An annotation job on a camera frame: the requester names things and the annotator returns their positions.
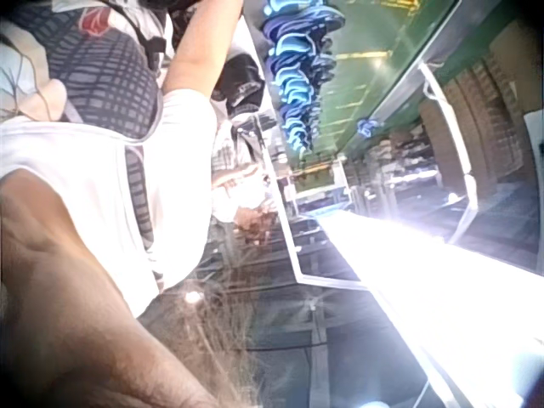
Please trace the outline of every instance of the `merchandise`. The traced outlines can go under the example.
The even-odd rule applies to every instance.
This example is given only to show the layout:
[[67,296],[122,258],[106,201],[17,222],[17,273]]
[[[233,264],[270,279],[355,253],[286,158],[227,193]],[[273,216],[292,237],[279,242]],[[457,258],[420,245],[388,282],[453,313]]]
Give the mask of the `merchandise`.
[[327,37],[345,25],[345,17],[323,1],[269,0],[263,34],[274,46],[265,61],[280,95],[280,116],[287,143],[312,150],[320,134],[320,90],[334,78],[336,60]]

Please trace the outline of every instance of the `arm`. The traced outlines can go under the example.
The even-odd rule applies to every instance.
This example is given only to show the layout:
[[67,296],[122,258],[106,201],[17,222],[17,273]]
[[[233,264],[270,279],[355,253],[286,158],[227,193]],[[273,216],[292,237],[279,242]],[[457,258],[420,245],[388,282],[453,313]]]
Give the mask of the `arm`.
[[48,185],[15,172],[0,204],[10,295],[0,344],[25,396],[58,407],[218,407],[132,317]]
[[220,185],[228,183],[230,180],[250,177],[256,174],[258,169],[258,164],[248,163],[232,170],[221,170],[213,175],[212,188],[215,189]]
[[242,0],[203,0],[178,46],[164,94],[194,89],[207,97],[219,79],[240,17]]

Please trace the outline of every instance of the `bright light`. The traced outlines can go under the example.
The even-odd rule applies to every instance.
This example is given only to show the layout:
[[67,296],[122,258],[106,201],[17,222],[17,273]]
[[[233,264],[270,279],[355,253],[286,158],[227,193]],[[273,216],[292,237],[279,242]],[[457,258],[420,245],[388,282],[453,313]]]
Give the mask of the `bright light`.
[[406,174],[402,177],[392,177],[389,180],[391,184],[410,183],[418,179],[430,179],[438,174],[438,170],[425,170],[424,172]]
[[189,304],[199,303],[204,298],[204,295],[199,292],[187,292],[185,293],[185,302]]
[[461,197],[457,195],[456,193],[450,193],[448,195],[448,204],[455,204],[456,202],[460,201]]
[[426,355],[474,406],[523,404],[544,367],[544,278],[389,221],[339,211],[319,222],[442,400],[451,391]]
[[362,405],[360,408],[389,408],[389,405],[380,401],[373,401]]
[[278,163],[286,164],[288,162],[287,155],[285,153],[280,153],[278,155]]
[[380,66],[382,66],[383,60],[382,59],[374,59],[372,61],[372,65],[374,65],[374,68],[379,69]]

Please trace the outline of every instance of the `brown hair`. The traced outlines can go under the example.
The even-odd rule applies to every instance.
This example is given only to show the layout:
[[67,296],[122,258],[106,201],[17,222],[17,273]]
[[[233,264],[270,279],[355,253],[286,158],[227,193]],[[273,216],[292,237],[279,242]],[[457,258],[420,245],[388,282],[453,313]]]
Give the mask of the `brown hair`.
[[239,230],[244,235],[246,243],[256,243],[264,245],[269,238],[269,232],[278,217],[277,212],[265,212],[261,208],[257,209],[258,216],[253,218],[249,226],[239,225]]
[[[222,281],[184,280],[157,297],[138,320],[217,399],[218,406],[250,408],[258,403],[246,351],[252,307],[247,298],[227,293],[228,280],[228,276]],[[201,301],[187,303],[189,292],[198,292]]]

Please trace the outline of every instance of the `plaid fabric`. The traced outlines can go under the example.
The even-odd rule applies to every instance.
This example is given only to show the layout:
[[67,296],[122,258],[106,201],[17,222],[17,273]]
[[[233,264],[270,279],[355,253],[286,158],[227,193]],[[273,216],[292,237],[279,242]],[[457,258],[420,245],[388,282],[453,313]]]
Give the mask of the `plaid fabric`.
[[[110,28],[91,36],[83,30],[89,10],[108,11],[82,8],[53,13],[49,7],[27,6],[11,18],[43,45],[50,76],[65,84],[68,100],[84,123],[142,139],[153,131],[162,103],[155,75],[129,35]],[[134,216],[147,251],[154,236],[143,156],[141,147],[125,150]]]
[[249,149],[243,139],[238,139],[237,146],[231,137],[230,122],[219,124],[212,153],[212,175],[220,170],[232,170],[242,164],[251,163]]

